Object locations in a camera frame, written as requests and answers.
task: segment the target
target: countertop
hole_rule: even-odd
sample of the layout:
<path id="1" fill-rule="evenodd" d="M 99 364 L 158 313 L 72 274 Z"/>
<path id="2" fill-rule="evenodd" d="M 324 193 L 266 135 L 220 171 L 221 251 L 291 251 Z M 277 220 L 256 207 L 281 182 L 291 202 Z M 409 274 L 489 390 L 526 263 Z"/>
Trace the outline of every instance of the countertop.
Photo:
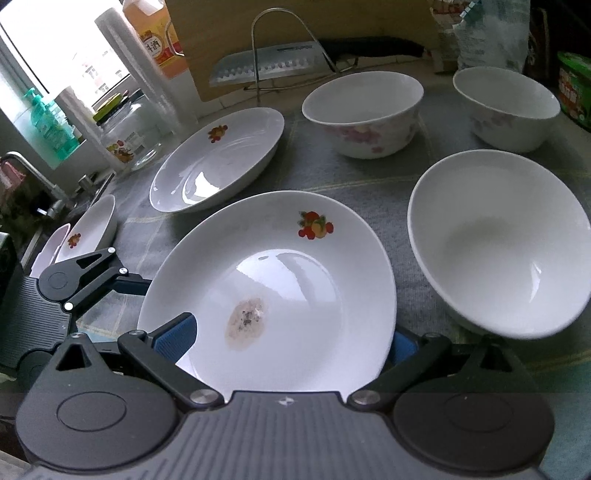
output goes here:
<path id="1" fill-rule="evenodd" d="M 402 151 L 381 160 L 340 157 L 314 125 L 301 114 L 306 95 L 318 84 L 267 93 L 262 106 L 282 112 L 286 124 L 275 158 L 261 177 L 237 199 L 270 190 L 300 189 L 330 196 L 354 209 L 382 241 L 397 283 L 397 323 L 422 334 L 444 333 L 454 342 L 470 342 L 471 333 L 449 318 L 444 305 L 421 273 L 411 251 L 406 227 L 410 193 L 423 172 L 450 154 L 490 148 L 469 131 L 467 113 L 452 86 L 451 75 L 435 75 L 429 62 L 394 63 L 379 67 L 417 78 L 425 87 L 420 106 L 420 133 Z M 236 92 L 235 98 L 252 97 Z M 256 106 L 249 98 L 203 119 L 207 125 L 223 115 Z M 561 114 L 549 142 L 528 155 L 564 181 L 591 211 L 591 134 Z M 148 192 L 160 162 L 117 180 L 111 188 L 117 199 L 119 230 L 115 247 L 123 264 L 152 278 L 168 253 L 192 228 L 224 205 L 204 212 L 169 215 L 150 206 Z M 142 298 L 112 293 L 80 321 L 95 339 L 114 338 L 137 325 Z M 551 478 L 576 479 L 591 471 L 591 310 L 552 338 L 511 342 L 553 406 L 556 433 L 543 469 Z"/>

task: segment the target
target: window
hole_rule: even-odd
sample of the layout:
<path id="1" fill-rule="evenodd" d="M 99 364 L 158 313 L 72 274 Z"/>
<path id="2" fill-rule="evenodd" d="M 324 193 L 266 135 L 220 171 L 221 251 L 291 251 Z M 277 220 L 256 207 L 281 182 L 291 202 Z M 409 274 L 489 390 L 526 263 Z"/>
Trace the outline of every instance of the window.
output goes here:
<path id="1" fill-rule="evenodd" d="M 128 77 L 95 25 L 102 12 L 120 6 L 118 0 L 12 0 L 0 11 L 0 25 L 36 77 L 33 83 L 50 96 L 72 86 L 94 105 Z"/>

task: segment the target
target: fruit decal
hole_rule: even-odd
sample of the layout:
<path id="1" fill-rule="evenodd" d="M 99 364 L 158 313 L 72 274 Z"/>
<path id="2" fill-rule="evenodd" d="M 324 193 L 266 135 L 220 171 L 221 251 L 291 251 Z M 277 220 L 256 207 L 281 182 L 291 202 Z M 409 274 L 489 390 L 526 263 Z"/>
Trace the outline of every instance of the fruit decal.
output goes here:
<path id="1" fill-rule="evenodd" d="M 81 234 L 77 233 L 75 235 L 72 235 L 68 239 L 68 245 L 70 245 L 70 248 L 74 248 L 76 245 L 78 245 L 78 242 L 80 241 L 80 237 L 81 237 Z"/>
<path id="2" fill-rule="evenodd" d="M 226 134 L 226 130 L 228 129 L 227 125 L 219 125 L 218 127 L 213 127 L 207 134 L 209 135 L 209 139 L 212 143 L 219 142 L 222 137 Z"/>
<path id="3" fill-rule="evenodd" d="M 107 150 L 110 151 L 115 157 L 120 159 L 123 163 L 127 163 L 131 160 L 134 155 L 129 151 L 129 148 L 125 146 L 125 142 L 117 140 L 116 143 L 109 145 Z"/>
<path id="4" fill-rule="evenodd" d="M 314 238 L 324 238 L 327 233 L 335 231 L 332 223 L 326 221 L 324 215 L 318 215 L 316 212 L 300 212 L 301 220 L 298 222 L 301 230 L 298 235 L 302 238 L 308 237 L 308 240 Z"/>

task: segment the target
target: orange label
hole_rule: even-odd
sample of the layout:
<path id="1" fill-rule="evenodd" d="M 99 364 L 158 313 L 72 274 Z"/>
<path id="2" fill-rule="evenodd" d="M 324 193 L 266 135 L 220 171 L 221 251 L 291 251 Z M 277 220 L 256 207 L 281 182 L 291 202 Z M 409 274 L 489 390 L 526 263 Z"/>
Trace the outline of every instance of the orange label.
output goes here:
<path id="1" fill-rule="evenodd" d="M 150 30 L 146 30 L 140 34 L 139 39 L 143 42 L 144 47 L 148 51 L 156 63 L 161 67 L 167 67 L 178 61 L 185 62 L 182 57 L 175 55 L 166 41 L 166 25 L 168 21 L 163 19 L 161 22 L 152 25 Z M 170 33 L 170 40 L 174 49 L 182 52 L 183 49 L 178 41 L 177 33 L 174 27 L 170 25 L 168 31 Z"/>

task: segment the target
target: plastic bag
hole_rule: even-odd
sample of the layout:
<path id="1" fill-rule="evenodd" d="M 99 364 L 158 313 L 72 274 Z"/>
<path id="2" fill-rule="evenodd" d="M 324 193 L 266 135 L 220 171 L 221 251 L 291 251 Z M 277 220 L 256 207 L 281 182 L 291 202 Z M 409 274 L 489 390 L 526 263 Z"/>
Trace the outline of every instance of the plastic bag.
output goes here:
<path id="1" fill-rule="evenodd" d="M 492 66 L 522 72 L 528 53 L 530 0 L 478 0 L 453 26 L 459 69 Z"/>
<path id="2" fill-rule="evenodd" d="M 439 36 L 439 49 L 431 52 L 435 71 L 456 70 L 460 48 L 453 33 L 453 26 L 462 21 L 460 15 L 470 4 L 470 0 L 427 0 L 427 2 Z"/>

